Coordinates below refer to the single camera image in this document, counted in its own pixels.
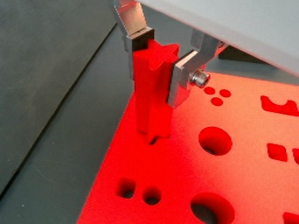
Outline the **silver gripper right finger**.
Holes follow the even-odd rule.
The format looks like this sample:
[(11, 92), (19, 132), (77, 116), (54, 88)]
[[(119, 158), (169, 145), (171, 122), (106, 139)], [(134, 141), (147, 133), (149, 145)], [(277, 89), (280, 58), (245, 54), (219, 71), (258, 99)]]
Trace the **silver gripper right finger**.
[(173, 66), (167, 103), (174, 109), (187, 100), (194, 86), (207, 86), (211, 76), (205, 72), (205, 67), (229, 47), (225, 42), (197, 29), (193, 30), (191, 45), (195, 50), (186, 53)]

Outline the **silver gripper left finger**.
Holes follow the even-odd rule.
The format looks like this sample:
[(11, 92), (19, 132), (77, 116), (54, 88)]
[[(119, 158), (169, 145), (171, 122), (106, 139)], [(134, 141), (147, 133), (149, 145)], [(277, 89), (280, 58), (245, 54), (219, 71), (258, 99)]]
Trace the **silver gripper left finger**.
[(134, 52), (147, 48), (149, 40), (155, 38), (155, 29), (147, 25), (143, 6), (137, 0), (113, 0), (113, 11), (123, 32), (130, 78), (134, 78)]

